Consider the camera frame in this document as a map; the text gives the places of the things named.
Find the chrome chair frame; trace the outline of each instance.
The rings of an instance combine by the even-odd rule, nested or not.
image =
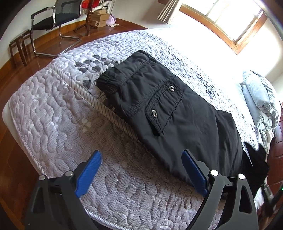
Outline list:
[[[34,54],[39,57],[39,56],[42,56],[42,57],[51,57],[51,58],[57,58],[59,57],[60,55],[62,55],[63,53],[65,53],[66,51],[68,51],[69,49],[71,49],[72,47],[74,47],[75,45],[77,45],[78,43],[81,42],[81,39],[79,37],[71,37],[71,36],[63,36],[61,34],[61,25],[59,25],[59,37],[61,39],[71,39],[71,40],[76,40],[76,42],[74,44],[72,44],[71,46],[67,47],[66,49],[64,49],[63,51],[61,51],[59,54],[46,54],[46,53],[38,53],[36,51],[36,48],[35,48],[35,41],[34,41],[34,36],[33,36],[33,26],[34,26],[34,17],[42,12],[45,12],[47,10],[53,10],[52,11],[52,19],[53,19],[53,26],[51,29],[47,29],[46,31],[48,30],[52,30],[54,27],[55,27],[55,10],[56,10],[56,4],[57,4],[57,1],[55,2],[55,5],[52,6],[52,7],[46,7],[46,8],[43,8],[37,12],[35,12],[34,14],[31,15],[31,45],[32,45],[32,48],[33,48],[33,52]],[[83,3],[83,0],[81,1],[81,4],[80,4],[80,13],[79,13],[79,16],[78,18],[82,15],[82,3]]]

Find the pocket flap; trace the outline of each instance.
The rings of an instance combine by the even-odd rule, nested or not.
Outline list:
[[[174,84],[166,82],[151,98],[145,109],[145,115],[152,124],[153,133],[159,136],[172,116],[183,96],[183,91]]]

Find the metal snap button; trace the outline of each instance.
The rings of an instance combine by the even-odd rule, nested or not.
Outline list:
[[[174,87],[173,86],[169,86],[169,90],[173,92],[174,91]]]
[[[152,115],[153,115],[154,117],[157,117],[157,112],[156,112],[155,109],[152,110]]]

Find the black cloth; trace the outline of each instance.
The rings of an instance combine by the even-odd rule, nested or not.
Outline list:
[[[247,165],[232,115],[216,110],[146,52],[109,68],[97,86],[147,149],[180,179],[190,183],[181,161],[185,149],[224,176],[235,177]]]
[[[264,147],[260,144],[258,151],[255,151],[248,143],[245,143],[250,159],[246,154],[243,154],[243,174],[246,175],[246,179],[249,183],[252,195],[255,197],[256,192],[263,184],[268,172],[269,166],[265,162],[266,152]]]

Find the red object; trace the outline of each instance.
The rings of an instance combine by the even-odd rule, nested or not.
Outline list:
[[[83,4],[82,4],[82,8],[88,9],[89,8],[89,4],[91,4],[92,1],[93,1],[93,4],[92,4],[91,8],[97,7],[99,2],[100,2],[100,0],[84,0]]]

